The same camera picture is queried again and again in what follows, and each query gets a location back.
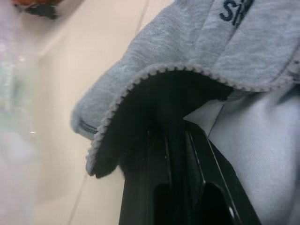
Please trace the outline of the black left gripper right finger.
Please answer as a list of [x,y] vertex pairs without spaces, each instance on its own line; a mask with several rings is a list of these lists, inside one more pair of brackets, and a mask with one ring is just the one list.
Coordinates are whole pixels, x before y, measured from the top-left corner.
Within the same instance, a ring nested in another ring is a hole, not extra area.
[[187,193],[195,225],[259,225],[233,166],[206,133],[186,121]]

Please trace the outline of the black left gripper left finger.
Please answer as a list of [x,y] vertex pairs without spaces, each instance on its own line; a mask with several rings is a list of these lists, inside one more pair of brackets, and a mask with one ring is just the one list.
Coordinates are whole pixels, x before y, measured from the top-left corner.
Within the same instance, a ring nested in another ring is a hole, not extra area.
[[149,130],[120,161],[125,183],[121,225],[167,225],[170,221],[170,172],[165,135]]

